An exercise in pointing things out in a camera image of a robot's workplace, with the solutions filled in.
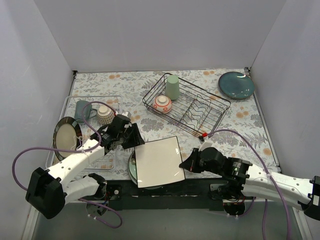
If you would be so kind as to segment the white square plate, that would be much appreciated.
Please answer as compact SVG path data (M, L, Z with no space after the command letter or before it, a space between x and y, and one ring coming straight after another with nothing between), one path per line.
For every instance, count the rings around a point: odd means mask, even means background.
M186 179L176 136L149 141L134 148L138 188L153 188Z

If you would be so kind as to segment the orange patterned bowl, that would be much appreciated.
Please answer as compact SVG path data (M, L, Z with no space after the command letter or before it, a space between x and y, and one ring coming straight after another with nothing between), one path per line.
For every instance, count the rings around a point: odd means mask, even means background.
M152 107L160 113L166 114L172 110L173 103L169 97L159 95L154 99Z

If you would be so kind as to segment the black wire dish rack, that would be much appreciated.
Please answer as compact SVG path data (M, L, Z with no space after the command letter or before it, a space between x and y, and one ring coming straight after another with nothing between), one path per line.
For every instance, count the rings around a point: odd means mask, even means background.
M172 110L161 113L153 107L156 97L165 94L171 75L166 72L142 98L146 109L195 137L216 130L231 102L182 78L178 79L179 97L172 101Z

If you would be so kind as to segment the green cup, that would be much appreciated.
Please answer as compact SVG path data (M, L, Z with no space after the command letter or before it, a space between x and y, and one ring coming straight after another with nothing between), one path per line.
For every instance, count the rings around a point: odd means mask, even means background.
M176 75L169 75L165 84L165 95L172 101L176 100L180 96L180 83L179 78Z

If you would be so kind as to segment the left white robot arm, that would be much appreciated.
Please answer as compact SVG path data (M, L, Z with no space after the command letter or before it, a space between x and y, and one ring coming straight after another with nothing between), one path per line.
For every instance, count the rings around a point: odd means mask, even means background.
M47 169L37 168L31 175L25 199L47 219L80 198L102 200L107 193L107 181L102 176L90 173L79 180L75 177L119 145L126 150L144 143L138 125L118 114L111 124L92 134L78 152Z

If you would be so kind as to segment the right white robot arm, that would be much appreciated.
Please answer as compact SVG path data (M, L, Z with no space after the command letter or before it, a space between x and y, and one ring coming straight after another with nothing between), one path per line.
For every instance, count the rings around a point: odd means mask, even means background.
M247 160L226 157L214 147L194 148L180 168L191 173L211 172L226 181L213 191L215 199L241 197L284 201L314 219L320 219L320 178L297 178L264 169Z

